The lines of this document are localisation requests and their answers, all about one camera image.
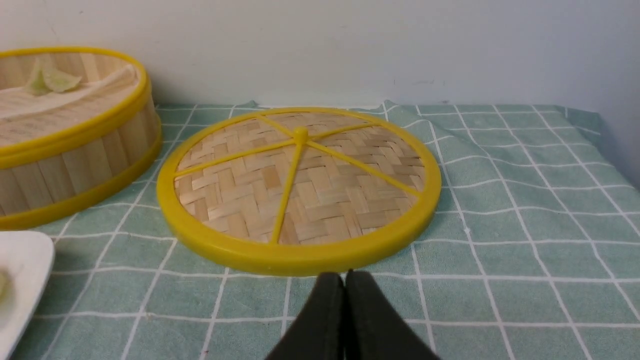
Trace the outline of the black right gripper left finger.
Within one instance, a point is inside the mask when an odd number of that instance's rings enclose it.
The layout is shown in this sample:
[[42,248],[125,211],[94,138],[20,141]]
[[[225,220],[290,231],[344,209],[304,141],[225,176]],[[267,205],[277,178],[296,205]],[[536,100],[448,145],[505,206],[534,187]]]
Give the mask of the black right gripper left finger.
[[338,273],[321,273],[268,360],[343,360],[345,285]]

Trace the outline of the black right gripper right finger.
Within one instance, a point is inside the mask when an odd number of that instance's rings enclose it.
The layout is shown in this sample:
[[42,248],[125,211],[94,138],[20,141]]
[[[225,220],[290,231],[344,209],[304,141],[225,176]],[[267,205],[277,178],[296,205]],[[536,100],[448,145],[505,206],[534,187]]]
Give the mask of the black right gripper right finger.
[[347,360],[438,360],[366,271],[346,273],[343,348]]

